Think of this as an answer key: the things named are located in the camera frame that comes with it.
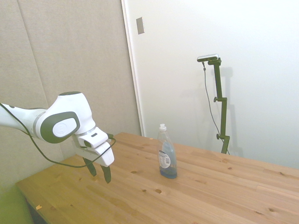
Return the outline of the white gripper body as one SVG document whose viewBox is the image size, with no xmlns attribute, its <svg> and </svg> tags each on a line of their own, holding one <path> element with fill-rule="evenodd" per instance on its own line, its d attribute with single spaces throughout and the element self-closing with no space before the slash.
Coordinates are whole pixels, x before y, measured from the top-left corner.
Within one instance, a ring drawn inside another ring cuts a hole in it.
<svg viewBox="0 0 299 224">
<path fill-rule="evenodd" d="M 108 136 L 95 135 L 73 135 L 76 154 L 91 161 L 98 158 L 95 162 L 108 167 L 114 162 L 114 154 L 108 140 Z"/>
</svg>

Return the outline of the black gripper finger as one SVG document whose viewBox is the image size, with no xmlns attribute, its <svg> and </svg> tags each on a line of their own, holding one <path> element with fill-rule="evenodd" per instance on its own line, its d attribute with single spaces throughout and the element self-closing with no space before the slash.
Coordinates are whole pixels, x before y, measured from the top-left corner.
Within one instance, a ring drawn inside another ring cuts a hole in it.
<svg viewBox="0 0 299 224">
<path fill-rule="evenodd" d="M 105 166 L 101 165 L 101 168 L 102 168 L 106 183 L 110 183 L 111 182 L 111 169 L 110 169 L 110 167 L 109 166 L 105 167 Z"/>
<path fill-rule="evenodd" d="M 93 165 L 93 162 L 87 158 L 83 158 L 84 162 L 85 162 L 85 165 L 86 167 L 88 168 L 90 174 L 92 176 L 96 176 L 97 175 L 97 171 L 95 169 L 95 166 Z"/>
</svg>

